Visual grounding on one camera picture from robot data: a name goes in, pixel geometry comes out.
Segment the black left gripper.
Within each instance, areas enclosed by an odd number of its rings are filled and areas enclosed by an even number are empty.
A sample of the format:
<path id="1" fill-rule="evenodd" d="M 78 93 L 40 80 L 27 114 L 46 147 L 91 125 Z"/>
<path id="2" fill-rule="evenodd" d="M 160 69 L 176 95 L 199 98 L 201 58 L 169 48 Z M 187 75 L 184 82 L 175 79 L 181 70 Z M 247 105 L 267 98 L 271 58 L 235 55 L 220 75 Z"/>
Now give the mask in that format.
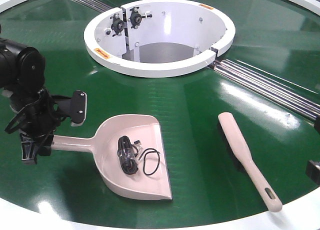
<path id="1" fill-rule="evenodd" d="M 46 157 L 52 153 L 52 133 L 66 118 L 71 116 L 72 98 L 65 95 L 51 95 L 43 87 L 35 95 L 15 91 L 10 97 L 10 107 L 15 116 L 5 128 L 5 132 L 19 134 L 21 161 L 25 165 L 35 165 L 37 156 Z"/>

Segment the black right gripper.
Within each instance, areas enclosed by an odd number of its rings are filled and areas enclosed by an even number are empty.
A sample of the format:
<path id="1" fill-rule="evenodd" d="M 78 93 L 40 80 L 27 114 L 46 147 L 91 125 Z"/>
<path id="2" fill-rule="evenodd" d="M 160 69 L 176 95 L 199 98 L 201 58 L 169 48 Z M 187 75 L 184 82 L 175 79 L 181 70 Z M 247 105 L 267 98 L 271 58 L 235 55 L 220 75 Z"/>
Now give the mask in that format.
<path id="1" fill-rule="evenodd" d="M 308 160 L 305 174 L 317 185 L 320 184 L 320 162 Z"/>

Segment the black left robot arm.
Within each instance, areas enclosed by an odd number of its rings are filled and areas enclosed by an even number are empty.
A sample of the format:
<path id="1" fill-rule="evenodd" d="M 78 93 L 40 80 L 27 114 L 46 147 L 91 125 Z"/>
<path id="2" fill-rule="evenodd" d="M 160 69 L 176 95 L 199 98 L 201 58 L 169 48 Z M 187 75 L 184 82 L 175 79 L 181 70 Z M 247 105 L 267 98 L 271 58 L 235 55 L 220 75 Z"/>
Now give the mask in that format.
<path id="1" fill-rule="evenodd" d="M 71 115 L 71 98 L 51 95 L 44 86 L 45 67 L 44 56 L 34 47 L 1 38 L 0 87 L 15 113 L 5 132 L 19 133 L 26 165 L 51 154 L 54 131 Z"/>

